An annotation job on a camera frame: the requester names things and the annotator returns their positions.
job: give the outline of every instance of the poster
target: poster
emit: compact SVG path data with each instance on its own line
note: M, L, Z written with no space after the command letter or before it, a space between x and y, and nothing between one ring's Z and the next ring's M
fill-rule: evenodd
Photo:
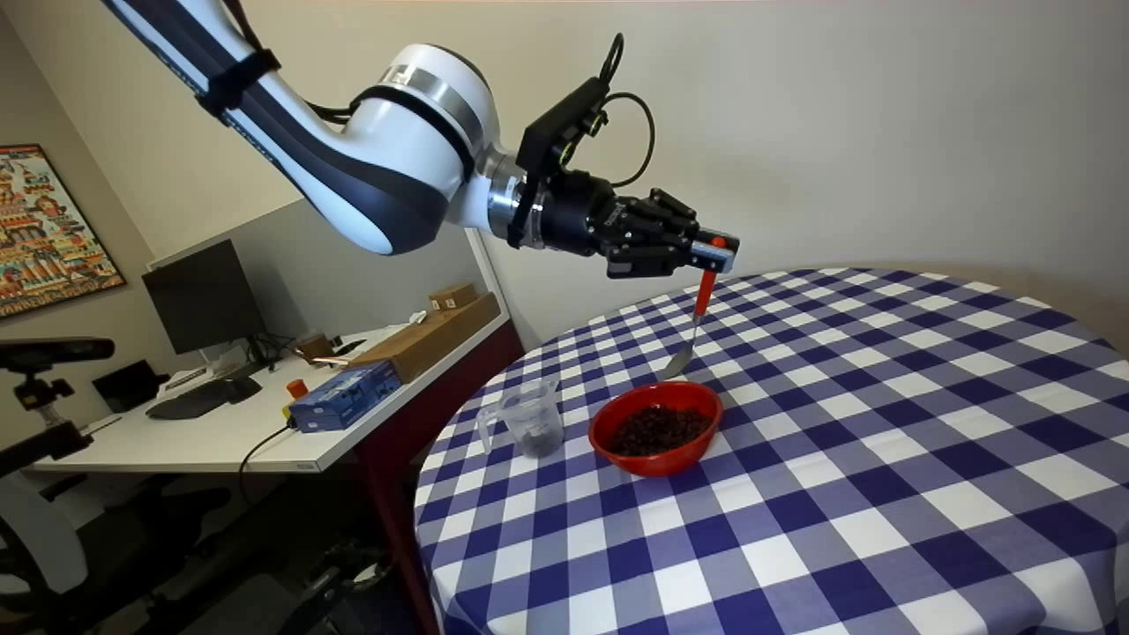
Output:
M0 143L0 316L124 286L37 143Z

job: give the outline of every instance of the blue and white checkered tablecloth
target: blue and white checkered tablecloth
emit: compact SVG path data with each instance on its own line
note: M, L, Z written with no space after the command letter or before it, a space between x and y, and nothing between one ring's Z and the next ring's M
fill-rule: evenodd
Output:
M718 281L690 379L710 456L634 480L590 416L688 330L688 293L552 337L445 428L415 537L450 631L1099 631L1125 596L1129 364L1066 313L909 271ZM569 442L479 408L559 376Z

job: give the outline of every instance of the transparent cup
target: transparent cup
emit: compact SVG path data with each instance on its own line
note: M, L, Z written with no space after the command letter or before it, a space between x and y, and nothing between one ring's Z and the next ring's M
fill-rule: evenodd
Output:
M530 457L552 456L563 445L563 411L556 397L556 379L527 379L501 396L498 404L484 411L485 449L516 445Z

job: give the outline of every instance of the black monitor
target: black monitor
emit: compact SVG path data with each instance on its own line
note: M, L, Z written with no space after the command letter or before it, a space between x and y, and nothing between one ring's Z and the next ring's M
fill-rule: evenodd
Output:
M253 365L268 364L258 348L268 326L229 238L151 268L142 279L177 352L242 337Z

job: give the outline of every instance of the wall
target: wall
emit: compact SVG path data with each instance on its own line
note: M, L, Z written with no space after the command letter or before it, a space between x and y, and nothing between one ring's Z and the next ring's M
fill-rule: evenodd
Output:
M743 236L741 271L932 263L1039 293L1129 342L1129 2L248 8L318 101L355 94L401 42L455 45L490 78L509 149L625 30L616 88L661 116L661 152L634 190L668 185ZM160 252L220 216L253 219L293 198L100 2L2 10ZM578 163L619 175L637 152L641 125L625 110ZM490 258L536 335L690 281L602 281L598 261L501 242Z
M106 335L115 342L113 360L68 364L46 376L68 376L76 396L63 397L56 408L76 424L106 416L102 397L89 383L93 376L124 365L126 360L148 355L151 364L173 364L173 348L160 330L160 322L142 293L136 271L148 251L126 219L124 203L109 190L95 159L68 123L58 101L41 83L36 64L16 45L9 25L0 17L0 142L36 142L53 159L56 172L68 181L73 201L84 206L89 223L109 248L113 261L124 268L126 286L89 301L69 301L36 313L0 322L0 337L53 337L53 335ZM0 449L41 430L37 416L28 416L9 386L13 375L0 375Z
M401 325L445 286L485 288L464 232L445 225L407 258L370 258L332 232L304 201L225 232L275 335L343 335Z

